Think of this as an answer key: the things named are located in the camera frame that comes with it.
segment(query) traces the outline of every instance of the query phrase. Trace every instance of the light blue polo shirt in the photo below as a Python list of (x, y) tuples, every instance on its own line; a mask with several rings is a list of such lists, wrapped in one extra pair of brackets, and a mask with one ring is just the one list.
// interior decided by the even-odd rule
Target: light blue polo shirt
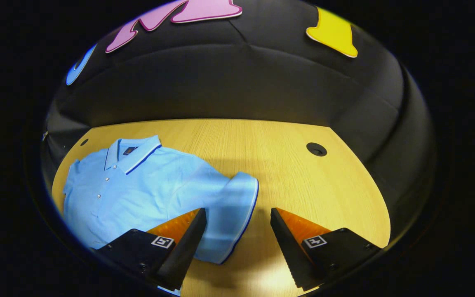
[(258, 190), (254, 177), (239, 172), (229, 179), (196, 156), (162, 147), (157, 135), (119, 139), (71, 165), (64, 219), (98, 249), (132, 228), (147, 231), (205, 207), (195, 258), (221, 264), (247, 228)]

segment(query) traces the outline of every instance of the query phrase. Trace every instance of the shirt collar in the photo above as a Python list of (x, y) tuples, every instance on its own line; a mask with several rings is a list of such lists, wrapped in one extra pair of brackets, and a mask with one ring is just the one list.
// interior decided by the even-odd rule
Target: shirt collar
[[(122, 160), (118, 160), (118, 149), (121, 144), (137, 146), (138, 148), (132, 151)], [(159, 147), (161, 147), (161, 144), (158, 135), (145, 139), (117, 139), (117, 141), (113, 142), (113, 144), (107, 150), (104, 170), (117, 165), (119, 169), (128, 174)]]

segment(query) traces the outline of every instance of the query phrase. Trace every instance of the pink letter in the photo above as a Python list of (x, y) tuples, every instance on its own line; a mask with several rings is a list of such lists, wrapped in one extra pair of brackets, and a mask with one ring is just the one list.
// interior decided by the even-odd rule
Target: pink letter
[(189, 0), (183, 11), (172, 18), (172, 23), (237, 17), (242, 11), (243, 8), (234, 5), (232, 0)]
[(115, 40), (108, 45), (106, 53), (118, 49), (130, 42), (137, 35), (138, 31), (133, 30), (138, 21), (147, 31), (153, 31), (168, 17), (175, 9), (188, 2), (183, 11), (172, 18), (173, 23), (188, 23), (203, 21), (205, 19), (224, 19), (226, 17), (237, 17), (243, 9), (232, 3), (232, 0), (175, 0), (163, 6), (157, 7), (147, 13), (132, 20), (120, 29)]
[(112, 51), (116, 50), (117, 48), (125, 45), (126, 43), (130, 42), (131, 39), (134, 39), (134, 37), (137, 35), (138, 31), (133, 30), (135, 27), (135, 24), (137, 24), (138, 21), (140, 21), (140, 24), (144, 29), (147, 31), (153, 31), (162, 22), (164, 22), (164, 19), (168, 17), (177, 7), (181, 6), (181, 4), (187, 2), (188, 0), (175, 0), (173, 2), (167, 3), (163, 6), (159, 6), (157, 8), (154, 8), (147, 13), (139, 16), (137, 19), (132, 20), (131, 22), (127, 23), (120, 29), (120, 31), (117, 34), (117, 37), (115, 37), (115, 40), (111, 42), (111, 45), (108, 45), (106, 48), (106, 53), (111, 53)]

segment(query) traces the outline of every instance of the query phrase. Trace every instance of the wooden table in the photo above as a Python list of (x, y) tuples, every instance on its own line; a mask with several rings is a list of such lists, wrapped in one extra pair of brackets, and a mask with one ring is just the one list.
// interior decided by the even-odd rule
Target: wooden table
[[(52, 196), (63, 212), (62, 189), (76, 159), (108, 148), (120, 138), (159, 135), (163, 146), (194, 154), (220, 173), (249, 173), (260, 182), (251, 221), (223, 265), (194, 259), (182, 296), (298, 296), (270, 227), (271, 207), (280, 207), (330, 230), (347, 227), (383, 248), (390, 239), (388, 209), (375, 182), (330, 128), (260, 120), (157, 120), (89, 130), (62, 161)], [(88, 139), (85, 145), (80, 144)], [(306, 145), (321, 144), (326, 156)]]

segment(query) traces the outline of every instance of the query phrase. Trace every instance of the black cushioned enclosure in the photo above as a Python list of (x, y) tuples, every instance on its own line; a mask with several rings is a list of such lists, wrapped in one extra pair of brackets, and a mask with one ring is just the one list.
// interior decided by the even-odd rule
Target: black cushioned enclosure
[(381, 190), (394, 240), (421, 210), (435, 162), (415, 81), (355, 25), (356, 58), (311, 40), (305, 29), (316, 26), (318, 12), (306, 2), (235, 3), (243, 7), (235, 18), (174, 24), (172, 14), (151, 32), (137, 24), (137, 36), (112, 53), (106, 47), (121, 27), (100, 39), (76, 81), (67, 86), (63, 78), (47, 115), (47, 184), (92, 127), (178, 118), (328, 126)]

